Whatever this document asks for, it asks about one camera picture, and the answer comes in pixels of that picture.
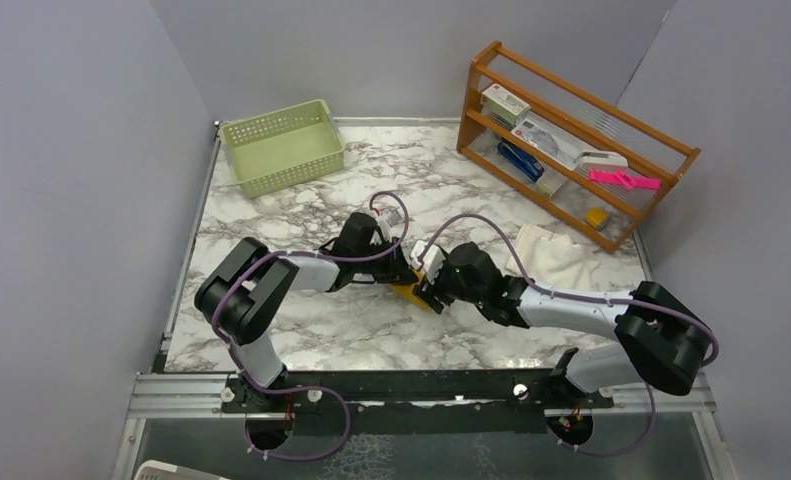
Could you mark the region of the yellow brown bear towel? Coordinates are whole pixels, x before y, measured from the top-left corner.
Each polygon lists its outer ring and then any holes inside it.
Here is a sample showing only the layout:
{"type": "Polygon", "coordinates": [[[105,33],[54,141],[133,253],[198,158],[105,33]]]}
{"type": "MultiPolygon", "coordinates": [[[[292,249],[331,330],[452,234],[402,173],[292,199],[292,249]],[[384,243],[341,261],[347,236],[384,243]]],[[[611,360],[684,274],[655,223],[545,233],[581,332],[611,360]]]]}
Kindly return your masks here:
{"type": "Polygon", "coordinates": [[[427,276],[423,270],[409,268],[409,274],[406,274],[403,279],[390,284],[389,288],[419,308],[440,314],[443,311],[442,304],[426,290],[436,280],[437,276],[437,272],[427,276]]]}

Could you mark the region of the white towel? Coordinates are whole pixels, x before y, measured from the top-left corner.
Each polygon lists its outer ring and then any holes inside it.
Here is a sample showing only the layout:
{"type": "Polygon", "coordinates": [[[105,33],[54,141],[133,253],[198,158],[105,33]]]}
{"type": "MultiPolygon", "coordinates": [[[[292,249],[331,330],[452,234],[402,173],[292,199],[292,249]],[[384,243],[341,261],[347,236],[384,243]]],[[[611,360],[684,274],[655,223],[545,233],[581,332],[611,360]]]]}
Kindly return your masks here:
{"type": "Polygon", "coordinates": [[[592,272],[598,260],[568,235],[525,224],[518,231],[514,249],[528,274],[538,282],[568,289],[592,290],[592,272]]]}

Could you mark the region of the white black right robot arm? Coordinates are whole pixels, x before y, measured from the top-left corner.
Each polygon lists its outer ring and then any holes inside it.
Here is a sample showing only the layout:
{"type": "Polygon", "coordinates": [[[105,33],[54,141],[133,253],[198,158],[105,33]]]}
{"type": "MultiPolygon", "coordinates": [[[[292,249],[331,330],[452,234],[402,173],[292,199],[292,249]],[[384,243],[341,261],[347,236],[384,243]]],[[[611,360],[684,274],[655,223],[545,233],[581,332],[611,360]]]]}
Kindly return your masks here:
{"type": "Polygon", "coordinates": [[[572,349],[558,362],[547,384],[550,398],[563,407],[601,388],[636,382],[685,396],[714,350],[709,327],[656,282],[630,291],[560,291],[503,274],[473,242],[451,252],[418,242],[410,263],[424,276],[415,294],[435,312],[462,301],[498,325],[608,339],[603,347],[572,349]]]}

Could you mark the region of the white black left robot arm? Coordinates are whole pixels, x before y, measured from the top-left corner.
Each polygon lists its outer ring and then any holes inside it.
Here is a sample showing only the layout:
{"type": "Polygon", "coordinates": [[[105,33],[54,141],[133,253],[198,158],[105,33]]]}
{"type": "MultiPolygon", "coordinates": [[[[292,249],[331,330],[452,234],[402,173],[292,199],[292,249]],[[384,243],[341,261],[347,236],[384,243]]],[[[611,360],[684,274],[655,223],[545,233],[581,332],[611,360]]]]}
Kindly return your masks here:
{"type": "Polygon", "coordinates": [[[269,411],[284,401],[286,368],[268,330],[288,293],[417,281],[399,238],[380,218],[354,212],[339,235],[314,253],[272,252],[253,237],[243,238],[203,281],[194,306],[229,347],[249,381],[250,401],[269,411]]]}

